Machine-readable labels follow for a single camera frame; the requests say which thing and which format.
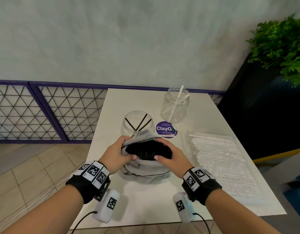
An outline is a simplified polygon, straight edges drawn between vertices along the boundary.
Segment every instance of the gray wall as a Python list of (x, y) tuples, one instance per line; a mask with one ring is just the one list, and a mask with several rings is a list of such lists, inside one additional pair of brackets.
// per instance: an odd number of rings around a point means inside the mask
[(300, 0), (0, 0), (0, 79), (226, 90)]

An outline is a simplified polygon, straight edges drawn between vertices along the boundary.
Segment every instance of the black planter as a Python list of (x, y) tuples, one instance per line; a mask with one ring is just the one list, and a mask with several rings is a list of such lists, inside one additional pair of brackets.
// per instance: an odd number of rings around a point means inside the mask
[(279, 68), (246, 60), (218, 109), (252, 159), (300, 148), (300, 85)]

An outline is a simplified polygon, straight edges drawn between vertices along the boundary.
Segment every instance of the white table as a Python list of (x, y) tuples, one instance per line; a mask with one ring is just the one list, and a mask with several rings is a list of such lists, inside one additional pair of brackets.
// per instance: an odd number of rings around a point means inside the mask
[[(121, 135), (121, 124), (127, 113), (134, 110), (145, 111), (152, 116), (154, 125), (163, 121), (160, 117), (160, 109), (165, 93), (162, 91), (108, 89), (87, 161), (98, 160), (107, 147), (117, 140)], [(185, 129), (195, 131), (199, 128), (206, 133), (235, 137), (208, 94), (191, 93), (187, 115), (176, 126), (178, 135), (170, 141), (183, 150)], [(267, 201), (263, 207), (247, 206), (247, 208), (259, 216), (286, 214), (245, 149), (239, 141), (237, 142)], [(88, 216), (78, 225), (78, 228), (180, 222), (173, 203), (173, 195), (183, 191), (181, 184), (182, 180), (174, 174), (168, 182), (159, 185), (125, 181), (114, 174), (111, 176), (109, 188), (117, 190), (121, 197), (117, 201), (112, 219), (109, 223), (101, 223)], [(92, 200), (89, 204), (84, 205), (71, 228), (74, 228), (83, 216), (93, 211), (96, 204), (97, 201)], [(212, 220), (205, 206), (199, 202), (194, 202), (193, 206), (205, 220)]]

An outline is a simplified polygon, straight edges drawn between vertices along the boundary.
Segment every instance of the circular sticker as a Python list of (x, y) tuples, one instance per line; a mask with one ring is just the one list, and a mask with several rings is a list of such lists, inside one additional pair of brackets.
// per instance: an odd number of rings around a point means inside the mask
[(164, 138), (174, 138), (178, 131), (173, 127), (170, 122), (161, 121), (156, 125), (156, 132)]

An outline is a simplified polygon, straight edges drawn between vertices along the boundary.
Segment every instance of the wrist strap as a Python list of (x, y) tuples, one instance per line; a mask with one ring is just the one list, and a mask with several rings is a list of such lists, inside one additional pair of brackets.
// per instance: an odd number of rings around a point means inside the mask
[(188, 198), (192, 202), (198, 200), (202, 205), (205, 205), (205, 201), (212, 191), (222, 188), (215, 177), (203, 167), (189, 169), (183, 180), (181, 186), (186, 191)]
[(72, 185), (82, 195), (84, 204), (89, 203), (94, 197), (101, 201), (110, 184), (110, 172), (99, 161), (85, 163), (76, 170), (66, 185)]

